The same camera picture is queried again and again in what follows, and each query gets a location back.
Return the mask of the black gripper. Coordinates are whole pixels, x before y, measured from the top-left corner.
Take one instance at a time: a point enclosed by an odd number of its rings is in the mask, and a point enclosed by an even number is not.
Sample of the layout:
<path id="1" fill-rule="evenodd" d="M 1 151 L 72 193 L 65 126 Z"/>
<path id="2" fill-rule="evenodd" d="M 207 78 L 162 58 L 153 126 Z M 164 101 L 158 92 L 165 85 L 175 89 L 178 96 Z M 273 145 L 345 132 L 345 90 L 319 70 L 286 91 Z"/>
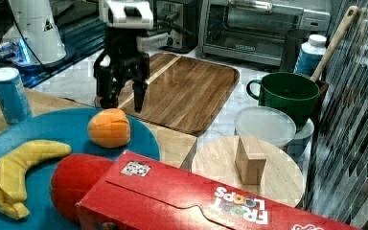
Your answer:
<path id="1" fill-rule="evenodd" d="M 116 108 L 119 95 L 127 81 L 134 81 L 134 109 L 140 113 L 147 92 L 146 80 L 150 76 L 150 56 L 141 52 L 110 52 L 104 50 L 94 62 L 97 81 L 95 106 Z"/>

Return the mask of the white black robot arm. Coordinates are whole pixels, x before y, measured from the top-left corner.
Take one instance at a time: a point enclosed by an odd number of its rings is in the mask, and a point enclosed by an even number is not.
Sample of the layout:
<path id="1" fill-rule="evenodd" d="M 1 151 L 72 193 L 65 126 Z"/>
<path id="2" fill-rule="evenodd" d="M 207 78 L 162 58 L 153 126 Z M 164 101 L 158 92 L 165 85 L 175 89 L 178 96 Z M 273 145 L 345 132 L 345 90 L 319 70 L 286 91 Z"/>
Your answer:
<path id="1" fill-rule="evenodd" d="M 133 81 L 134 110 L 142 111 L 150 77 L 150 56 L 138 41 L 153 28 L 149 0 L 99 0 L 105 24 L 104 49 L 94 62 L 97 92 L 94 104 L 116 108 L 119 95 Z"/>

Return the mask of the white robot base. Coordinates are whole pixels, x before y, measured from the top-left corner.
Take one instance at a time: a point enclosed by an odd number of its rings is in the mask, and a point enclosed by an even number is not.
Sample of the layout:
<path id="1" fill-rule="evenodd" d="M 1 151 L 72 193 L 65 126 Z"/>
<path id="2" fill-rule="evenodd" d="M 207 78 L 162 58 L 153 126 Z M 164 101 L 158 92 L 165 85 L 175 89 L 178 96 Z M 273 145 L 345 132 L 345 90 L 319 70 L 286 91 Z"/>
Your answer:
<path id="1" fill-rule="evenodd" d="M 0 43 L 0 58 L 19 67 L 50 66 L 67 52 L 52 14 L 49 0 L 8 0 L 11 28 Z"/>

